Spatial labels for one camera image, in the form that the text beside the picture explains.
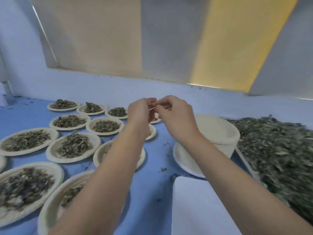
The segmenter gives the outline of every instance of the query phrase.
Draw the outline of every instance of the forearm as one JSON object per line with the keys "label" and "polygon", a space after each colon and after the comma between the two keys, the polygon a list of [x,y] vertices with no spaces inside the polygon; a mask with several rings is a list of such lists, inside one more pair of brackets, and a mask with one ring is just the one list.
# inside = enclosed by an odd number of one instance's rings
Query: forearm
{"label": "forearm", "polygon": [[140,127],[127,124],[50,235],[112,234],[144,141]]}
{"label": "forearm", "polygon": [[182,142],[243,235],[312,234],[312,227],[203,136]]}

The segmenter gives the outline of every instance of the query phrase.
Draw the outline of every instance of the blue tabletop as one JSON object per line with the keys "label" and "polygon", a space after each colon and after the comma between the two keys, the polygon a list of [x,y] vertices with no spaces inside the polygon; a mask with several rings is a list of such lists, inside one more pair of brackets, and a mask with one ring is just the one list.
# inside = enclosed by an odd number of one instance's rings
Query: blue tabletop
{"label": "blue tabletop", "polygon": [[[9,106],[0,107],[0,139],[21,130],[49,127],[49,122],[60,115],[76,113],[73,111],[57,112],[47,109],[52,101],[6,96]],[[176,141],[168,133],[161,121],[154,124],[157,134],[144,144],[146,159],[136,170],[122,212],[119,226],[114,235],[169,235],[171,234],[172,185],[175,177],[187,176],[196,178],[182,170],[173,158]],[[60,137],[71,131],[60,131]],[[116,135],[101,137],[102,143],[115,138]],[[10,170],[32,162],[48,161],[46,148],[34,153],[7,157],[4,169]],[[231,158],[246,172],[240,157],[234,153]],[[60,164],[65,171],[65,179],[95,169],[92,156],[74,163]],[[37,219],[40,209],[25,218],[0,228],[0,234],[37,234]]]}

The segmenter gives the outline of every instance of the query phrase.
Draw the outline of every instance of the person's right hand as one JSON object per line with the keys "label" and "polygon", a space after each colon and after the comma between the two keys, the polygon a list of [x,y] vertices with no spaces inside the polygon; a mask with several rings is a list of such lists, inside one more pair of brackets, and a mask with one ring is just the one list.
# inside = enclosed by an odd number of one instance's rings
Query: person's right hand
{"label": "person's right hand", "polygon": [[151,104],[165,123],[169,133],[180,144],[201,135],[191,105],[176,96],[168,95]]}

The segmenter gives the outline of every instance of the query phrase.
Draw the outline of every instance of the person's right arm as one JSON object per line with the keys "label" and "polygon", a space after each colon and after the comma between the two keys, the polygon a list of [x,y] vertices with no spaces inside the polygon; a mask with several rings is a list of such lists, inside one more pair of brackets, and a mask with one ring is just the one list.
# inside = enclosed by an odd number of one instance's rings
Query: person's right arm
{"label": "person's right arm", "polygon": [[170,95],[154,102],[155,106],[169,133],[197,162],[243,235],[313,234],[310,224],[200,133],[193,109],[184,100]]}

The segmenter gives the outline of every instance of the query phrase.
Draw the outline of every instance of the person's left arm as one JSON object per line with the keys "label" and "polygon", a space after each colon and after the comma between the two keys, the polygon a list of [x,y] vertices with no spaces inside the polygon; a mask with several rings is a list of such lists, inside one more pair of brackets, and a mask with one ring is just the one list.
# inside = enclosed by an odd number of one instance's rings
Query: person's left arm
{"label": "person's left arm", "polygon": [[128,122],[114,140],[104,162],[49,235],[113,234],[144,141],[150,133],[149,122],[153,112],[148,109],[155,100],[143,98],[129,105]]}

